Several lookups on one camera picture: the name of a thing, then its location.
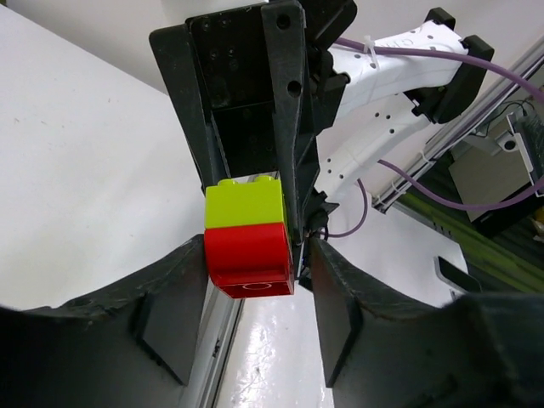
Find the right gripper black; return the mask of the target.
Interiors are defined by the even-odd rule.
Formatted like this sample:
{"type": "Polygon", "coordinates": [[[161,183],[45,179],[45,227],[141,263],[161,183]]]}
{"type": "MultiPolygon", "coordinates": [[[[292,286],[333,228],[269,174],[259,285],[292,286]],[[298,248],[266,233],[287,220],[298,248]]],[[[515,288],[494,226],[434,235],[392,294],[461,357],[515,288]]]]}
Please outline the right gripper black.
{"type": "Polygon", "coordinates": [[[299,247],[312,205],[322,203],[312,196],[320,172],[315,138],[340,105],[329,50],[340,36],[340,3],[261,8],[198,16],[189,20],[190,33],[175,25],[153,31],[149,41],[201,189],[278,166],[288,234],[299,247]]]}

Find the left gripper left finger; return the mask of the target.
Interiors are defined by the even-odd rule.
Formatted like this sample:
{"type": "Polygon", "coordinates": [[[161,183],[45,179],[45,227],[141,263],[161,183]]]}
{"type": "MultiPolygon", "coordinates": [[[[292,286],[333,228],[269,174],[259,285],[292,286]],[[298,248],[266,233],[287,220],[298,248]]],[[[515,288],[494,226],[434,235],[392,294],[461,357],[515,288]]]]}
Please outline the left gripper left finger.
{"type": "Polygon", "coordinates": [[[57,308],[1,310],[4,407],[175,407],[207,291],[202,235],[57,308]]]}

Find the red square lego brick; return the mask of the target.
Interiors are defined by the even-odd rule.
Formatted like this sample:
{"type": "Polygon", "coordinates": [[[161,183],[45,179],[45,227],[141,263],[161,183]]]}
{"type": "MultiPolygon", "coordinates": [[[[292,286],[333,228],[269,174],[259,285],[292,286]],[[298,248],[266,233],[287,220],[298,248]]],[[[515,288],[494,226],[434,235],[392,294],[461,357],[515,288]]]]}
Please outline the red square lego brick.
{"type": "Polygon", "coordinates": [[[234,299],[292,295],[292,253],[283,223],[207,229],[207,272],[234,299]]]}

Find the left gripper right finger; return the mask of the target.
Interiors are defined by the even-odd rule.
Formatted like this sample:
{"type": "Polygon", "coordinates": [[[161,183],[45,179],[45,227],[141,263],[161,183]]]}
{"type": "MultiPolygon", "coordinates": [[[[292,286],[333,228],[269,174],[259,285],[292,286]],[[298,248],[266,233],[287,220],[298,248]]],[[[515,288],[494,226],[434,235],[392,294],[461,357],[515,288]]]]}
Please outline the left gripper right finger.
{"type": "Polygon", "coordinates": [[[326,386],[337,407],[540,407],[543,297],[469,293],[435,308],[309,243],[326,386]]]}

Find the lime yellow long lego brick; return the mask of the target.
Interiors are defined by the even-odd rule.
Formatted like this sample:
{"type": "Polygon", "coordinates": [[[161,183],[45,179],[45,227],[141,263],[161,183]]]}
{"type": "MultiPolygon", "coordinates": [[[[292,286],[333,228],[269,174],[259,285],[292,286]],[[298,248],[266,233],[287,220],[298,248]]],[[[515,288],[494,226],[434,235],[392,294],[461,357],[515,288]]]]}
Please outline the lime yellow long lego brick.
{"type": "Polygon", "coordinates": [[[281,181],[257,176],[251,182],[223,179],[205,192],[205,229],[286,222],[281,181]]]}

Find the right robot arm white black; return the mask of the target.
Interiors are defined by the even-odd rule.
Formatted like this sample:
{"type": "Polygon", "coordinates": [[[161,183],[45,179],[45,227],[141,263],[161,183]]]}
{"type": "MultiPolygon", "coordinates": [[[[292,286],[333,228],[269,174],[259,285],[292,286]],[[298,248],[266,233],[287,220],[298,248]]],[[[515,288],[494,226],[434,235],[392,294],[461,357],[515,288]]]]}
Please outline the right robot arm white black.
{"type": "Polygon", "coordinates": [[[365,169],[472,104],[494,53],[442,8],[356,45],[343,37],[356,14],[352,1],[269,1],[149,37],[202,187],[278,173],[296,252],[365,169]]]}

